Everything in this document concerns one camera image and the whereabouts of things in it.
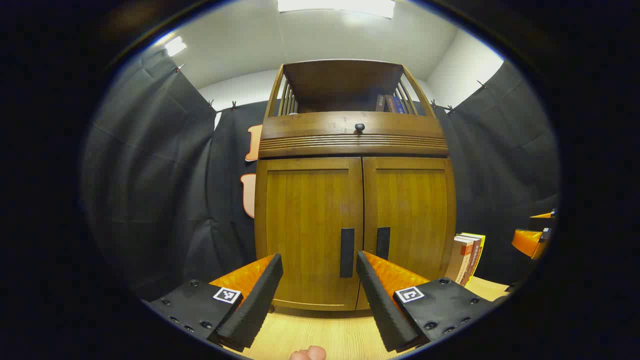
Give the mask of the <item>wooden double-door shoe cabinet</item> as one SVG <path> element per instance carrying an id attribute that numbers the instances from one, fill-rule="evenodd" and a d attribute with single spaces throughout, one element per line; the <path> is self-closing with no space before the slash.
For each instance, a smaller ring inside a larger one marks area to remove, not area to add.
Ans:
<path id="1" fill-rule="evenodd" d="M 282 64 L 270 92 L 263 122 L 268 117 L 304 113 L 376 112 L 378 94 L 400 98 L 406 114 L 438 119 L 425 92 L 404 64 L 363 59 L 325 59 Z M 251 155 L 257 163 L 260 160 L 290 158 L 360 158 L 362 161 L 365 157 L 410 157 L 451 160 L 446 137 L 364 134 L 262 139 L 262 129 L 263 123 L 259 127 L 258 147 Z M 389 248 L 383 241 L 388 240 L 389 236 L 389 228 L 378 230 L 378 246 L 374 255 L 388 260 Z M 355 267 L 360 251 L 355 257 Z M 359 284 L 358 303 L 354 311 L 370 307 L 361 278 Z"/>

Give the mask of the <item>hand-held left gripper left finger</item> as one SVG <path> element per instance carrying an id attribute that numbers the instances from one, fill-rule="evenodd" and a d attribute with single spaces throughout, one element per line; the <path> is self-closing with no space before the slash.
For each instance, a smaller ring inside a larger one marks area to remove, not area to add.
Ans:
<path id="1" fill-rule="evenodd" d="M 188 280 L 144 303 L 183 332 L 242 352 L 261 330 L 283 273 L 275 253 L 213 281 Z"/>

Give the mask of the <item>black backdrop cloth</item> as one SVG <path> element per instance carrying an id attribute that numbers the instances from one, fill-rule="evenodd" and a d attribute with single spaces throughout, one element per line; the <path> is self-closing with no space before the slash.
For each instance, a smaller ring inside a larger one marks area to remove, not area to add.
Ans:
<path id="1" fill-rule="evenodd" d="M 256 170 L 245 161 L 249 128 L 266 106 L 216 112 L 163 51 L 135 57 L 110 87 L 83 155 L 83 206 L 105 259 L 138 297 L 256 260 L 241 177 Z M 516 283 L 533 262 L 512 246 L 514 230 L 561 198 L 546 112 L 505 62 L 455 109 L 434 113 L 450 144 L 457 231 L 487 237 L 476 274 Z"/>

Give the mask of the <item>white red spine book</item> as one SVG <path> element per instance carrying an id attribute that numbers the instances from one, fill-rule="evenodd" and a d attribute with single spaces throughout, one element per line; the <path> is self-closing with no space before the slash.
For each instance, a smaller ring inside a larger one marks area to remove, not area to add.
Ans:
<path id="1" fill-rule="evenodd" d="M 454 237 L 445 276 L 460 284 L 467 272 L 476 239 L 466 235 Z"/>

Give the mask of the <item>wooden cabinet door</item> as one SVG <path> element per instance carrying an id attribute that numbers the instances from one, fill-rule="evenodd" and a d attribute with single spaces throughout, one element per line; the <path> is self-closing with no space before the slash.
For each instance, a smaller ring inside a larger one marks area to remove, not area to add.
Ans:
<path id="1" fill-rule="evenodd" d="M 281 255 L 274 305 L 347 312 L 361 282 L 355 258 L 363 246 L 362 160 L 359 157 L 260 160 L 254 189 L 259 257 Z"/>
<path id="2" fill-rule="evenodd" d="M 457 222 L 451 160 L 364 157 L 363 250 L 375 255 L 389 228 L 388 260 L 427 280 L 445 275 Z"/>

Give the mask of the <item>small ceiling light panel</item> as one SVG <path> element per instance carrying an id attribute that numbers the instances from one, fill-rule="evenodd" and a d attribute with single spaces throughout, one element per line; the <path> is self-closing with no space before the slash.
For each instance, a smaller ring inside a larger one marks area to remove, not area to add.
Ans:
<path id="1" fill-rule="evenodd" d="M 170 41 L 167 41 L 167 43 L 164 44 L 164 48 L 169 57 L 174 57 L 175 55 L 183 52 L 187 48 L 187 45 L 184 43 L 181 36 L 177 36 Z"/>

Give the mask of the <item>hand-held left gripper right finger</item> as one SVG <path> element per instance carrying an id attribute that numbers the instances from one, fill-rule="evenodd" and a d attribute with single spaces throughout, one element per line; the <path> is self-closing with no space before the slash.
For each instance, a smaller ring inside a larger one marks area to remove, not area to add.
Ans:
<path id="1" fill-rule="evenodd" d="M 428 280 L 368 251 L 358 252 L 356 272 L 389 352 L 448 338 L 506 300 L 487 300 L 446 276 Z"/>

